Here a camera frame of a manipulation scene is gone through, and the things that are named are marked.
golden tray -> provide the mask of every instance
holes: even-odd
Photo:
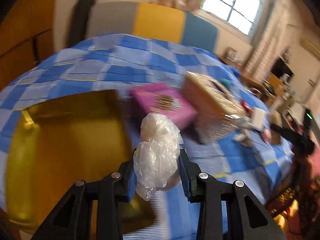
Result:
[[[6,171],[9,220],[34,233],[78,179],[103,179],[132,156],[116,90],[53,99],[22,111]],[[149,202],[135,195],[120,206],[123,233],[150,226]],[[92,238],[97,203],[93,204]]]

headboard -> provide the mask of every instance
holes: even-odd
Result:
[[[188,12],[150,3],[121,1],[97,3],[91,8],[85,38],[105,33],[172,41],[213,52],[218,29]]]

air conditioner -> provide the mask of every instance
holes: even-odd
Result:
[[[318,48],[315,44],[313,44],[310,40],[302,39],[301,46],[309,51],[313,56],[315,56],[318,60],[320,60],[320,48]]]

blue and white checkered fabric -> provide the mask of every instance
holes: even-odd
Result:
[[[125,113],[130,88],[157,81],[181,87],[186,71],[208,74],[218,80],[228,79],[237,99],[242,97],[251,107],[268,111],[214,54],[125,34],[108,34],[82,41],[52,55],[11,82],[0,93],[0,206],[5,209],[6,157],[21,109],[66,95],[116,89]],[[140,142],[139,132],[129,119],[125,123],[135,147]],[[233,134],[207,145],[197,141],[192,129],[181,134],[182,147],[203,172],[225,182],[243,180],[262,203],[289,172],[292,153],[285,140],[282,146],[272,147],[264,143],[259,134],[251,132],[254,147],[245,148],[232,141]],[[157,215],[156,223],[124,236],[125,239],[195,238],[199,205],[187,202],[181,185],[170,191],[157,192],[151,204]],[[225,207],[223,214],[226,231]]]

pink box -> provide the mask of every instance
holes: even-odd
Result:
[[[131,89],[132,111],[141,120],[149,113],[164,114],[174,124],[183,130],[190,125],[197,116],[197,111],[176,90],[166,83],[159,82]],[[174,109],[166,110],[160,107],[159,97],[169,96],[174,99]]]

